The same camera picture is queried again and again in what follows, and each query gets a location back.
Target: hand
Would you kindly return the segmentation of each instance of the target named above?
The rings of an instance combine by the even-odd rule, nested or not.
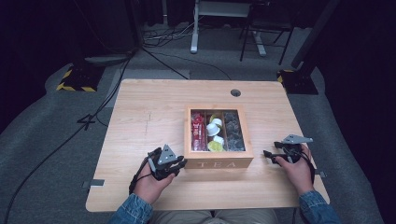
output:
[[[146,203],[153,204],[160,197],[163,190],[172,183],[173,178],[175,178],[175,174],[170,174],[165,179],[160,181],[156,180],[154,176],[151,174],[151,170],[149,168],[149,163],[146,163],[139,177],[148,175],[146,177],[141,178],[136,183],[136,187],[134,189],[134,194],[139,196],[139,198],[143,199]]]
[[[301,145],[301,147],[303,153],[305,153],[310,160],[311,151],[305,145]],[[299,195],[314,190],[311,180],[311,171],[303,158],[300,158],[295,163],[289,163],[282,157],[276,157],[276,161],[285,169],[291,184],[297,189]]]

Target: black chair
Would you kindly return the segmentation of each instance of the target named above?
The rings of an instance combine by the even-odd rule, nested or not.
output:
[[[290,1],[282,0],[268,0],[268,1],[255,1],[249,7],[247,15],[247,23],[242,29],[239,39],[242,35],[244,38],[244,46],[242,47],[241,58],[242,62],[245,52],[245,46],[248,40],[249,31],[264,32],[264,33],[277,33],[279,34],[273,44],[254,43],[256,45],[282,47],[283,52],[280,57],[279,65],[282,64],[283,57],[285,56],[286,49],[288,48],[291,35],[294,30],[293,21],[297,15],[295,8],[288,4]],[[283,33],[289,32],[288,40],[285,45],[276,45],[276,41],[282,36]]]

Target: person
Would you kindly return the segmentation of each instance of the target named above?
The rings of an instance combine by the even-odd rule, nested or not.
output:
[[[302,145],[303,153],[311,158],[310,150]],[[299,195],[300,210],[309,223],[341,223],[333,208],[326,203],[319,192],[315,191],[311,180],[310,169],[305,160],[289,163],[276,157]],[[143,168],[141,176],[150,174],[149,165]],[[108,223],[277,223],[273,209],[227,209],[215,211],[171,211],[153,212],[152,204],[157,201],[163,190],[172,183],[174,174],[161,181],[152,175],[141,178],[128,199],[120,206]]]

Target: desk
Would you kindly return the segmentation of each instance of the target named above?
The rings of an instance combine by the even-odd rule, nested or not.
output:
[[[230,91],[241,91],[239,97]],[[241,105],[254,150],[246,169],[182,169],[153,205],[156,210],[231,209],[298,206],[298,195],[283,168],[271,164],[262,150],[276,152],[274,141],[302,135],[288,97],[278,82],[125,79],[111,116],[86,207],[115,211],[128,197],[128,187],[141,161],[156,147],[184,150],[187,105]],[[315,188],[329,196],[319,175]]]
[[[206,2],[195,0],[194,8],[194,29],[191,40],[191,53],[198,51],[198,22],[199,16],[225,16],[225,17],[247,17],[250,3],[231,3],[231,2]],[[264,45],[260,38],[260,32],[253,32],[254,40],[257,43],[257,49],[261,56],[265,56]]]

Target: denim sleeve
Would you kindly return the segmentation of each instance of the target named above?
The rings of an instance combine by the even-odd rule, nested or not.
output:
[[[152,216],[152,206],[131,194],[108,223],[146,224]]]
[[[331,205],[315,190],[304,193],[299,198],[300,208],[309,223],[341,223]]]

